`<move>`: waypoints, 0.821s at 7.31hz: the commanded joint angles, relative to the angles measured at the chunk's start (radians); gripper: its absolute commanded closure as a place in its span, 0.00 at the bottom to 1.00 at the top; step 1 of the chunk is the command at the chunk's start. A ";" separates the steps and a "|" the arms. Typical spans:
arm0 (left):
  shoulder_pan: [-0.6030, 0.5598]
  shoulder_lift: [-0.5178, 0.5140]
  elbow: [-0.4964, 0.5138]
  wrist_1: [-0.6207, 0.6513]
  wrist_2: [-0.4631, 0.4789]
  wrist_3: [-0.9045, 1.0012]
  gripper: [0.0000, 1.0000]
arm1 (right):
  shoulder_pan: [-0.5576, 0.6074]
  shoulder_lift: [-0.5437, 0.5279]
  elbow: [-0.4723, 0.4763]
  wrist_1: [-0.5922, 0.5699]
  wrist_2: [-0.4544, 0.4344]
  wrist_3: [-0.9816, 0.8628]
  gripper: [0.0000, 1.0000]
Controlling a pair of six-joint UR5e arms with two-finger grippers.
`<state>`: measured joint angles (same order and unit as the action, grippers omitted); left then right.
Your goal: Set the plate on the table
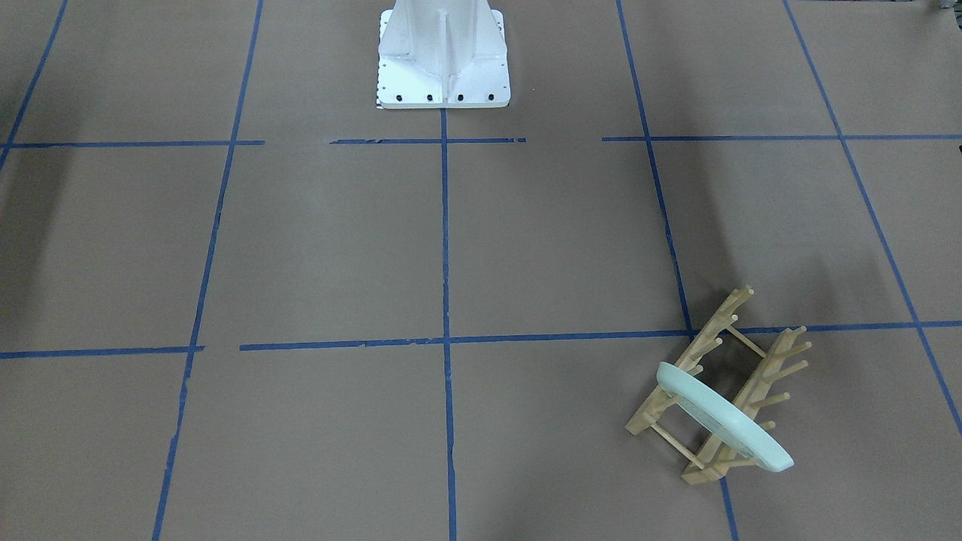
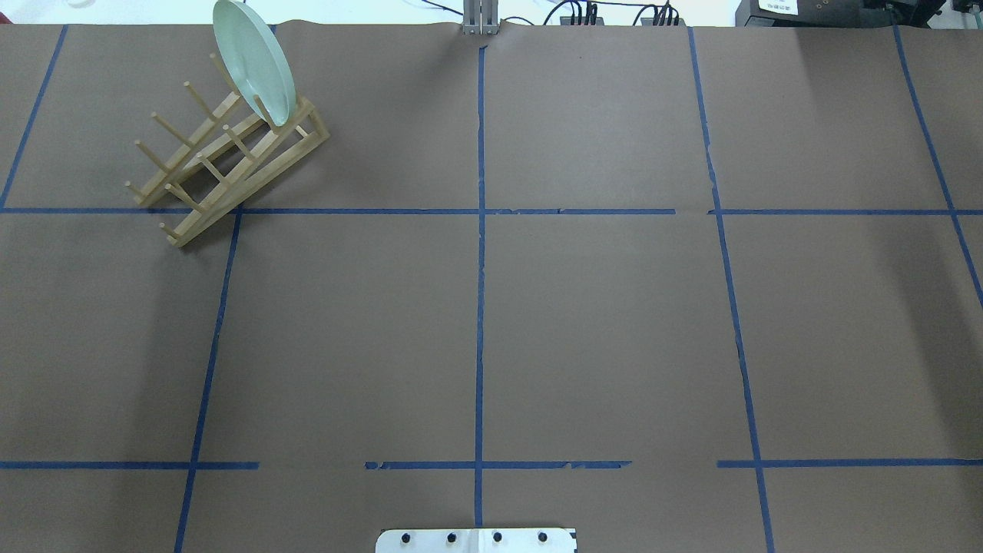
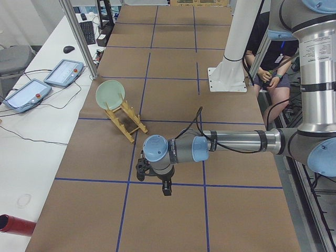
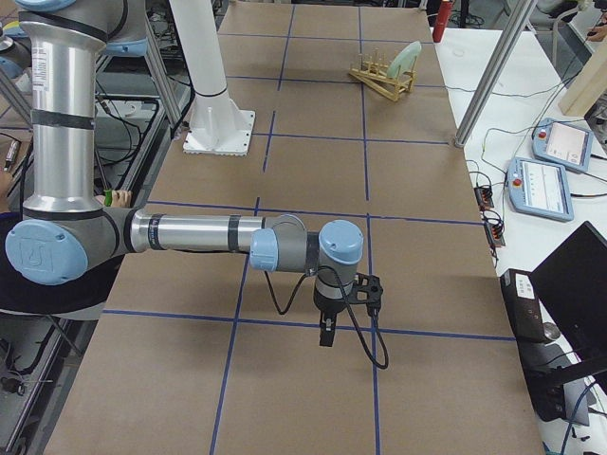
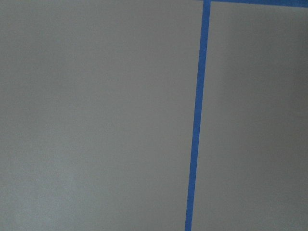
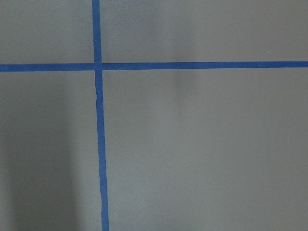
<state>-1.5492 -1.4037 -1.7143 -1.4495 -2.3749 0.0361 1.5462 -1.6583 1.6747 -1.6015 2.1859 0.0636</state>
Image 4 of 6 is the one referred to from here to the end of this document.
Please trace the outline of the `person's hand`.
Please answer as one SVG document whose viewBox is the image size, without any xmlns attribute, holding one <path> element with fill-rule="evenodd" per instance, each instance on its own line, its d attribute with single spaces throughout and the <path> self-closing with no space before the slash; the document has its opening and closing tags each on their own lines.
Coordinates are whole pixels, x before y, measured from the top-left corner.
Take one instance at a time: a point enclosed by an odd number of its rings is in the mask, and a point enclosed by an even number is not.
<svg viewBox="0 0 607 455">
<path fill-rule="evenodd" d="M 112 206 L 108 208 L 121 208 L 121 209 L 129 209 L 132 207 L 132 193 L 126 190 L 113 190 L 112 192 Z M 95 199 L 103 204 L 103 194 L 96 195 Z"/>
</svg>

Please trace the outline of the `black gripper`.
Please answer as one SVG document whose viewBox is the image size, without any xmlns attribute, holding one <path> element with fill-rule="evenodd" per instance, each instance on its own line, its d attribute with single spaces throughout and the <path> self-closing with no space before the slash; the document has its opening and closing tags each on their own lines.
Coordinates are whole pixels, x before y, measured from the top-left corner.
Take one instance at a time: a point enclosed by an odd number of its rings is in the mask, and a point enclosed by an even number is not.
<svg viewBox="0 0 607 455">
<path fill-rule="evenodd" d="M 316 279 L 313 301 L 321 313 L 320 346 L 332 347 L 336 332 L 337 315 L 346 307 L 343 294 L 338 287 L 329 285 L 321 279 Z"/>
</svg>

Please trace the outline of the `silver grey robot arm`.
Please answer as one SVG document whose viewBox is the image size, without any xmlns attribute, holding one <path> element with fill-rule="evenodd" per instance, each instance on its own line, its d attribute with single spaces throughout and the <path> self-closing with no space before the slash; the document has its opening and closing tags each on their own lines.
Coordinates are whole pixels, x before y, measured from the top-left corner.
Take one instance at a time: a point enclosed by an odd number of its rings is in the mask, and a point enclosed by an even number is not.
<svg viewBox="0 0 607 455">
<path fill-rule="evenodd" d="M 357 302 L 363 236 L 345 220 L 317 232 L 296 216 L 176 216 L 109 208 L 94 194 L 97 59 L 142 56 L 148 18 L 141 1 L 22 1 L 31 43 L 33 192 L 5 250 L 12 267 L 59 285 L 127 253 L 238 253 L 266 273 L 315 278 L 320 343 L 334 341 L 337 316 Z"/>
</svg>

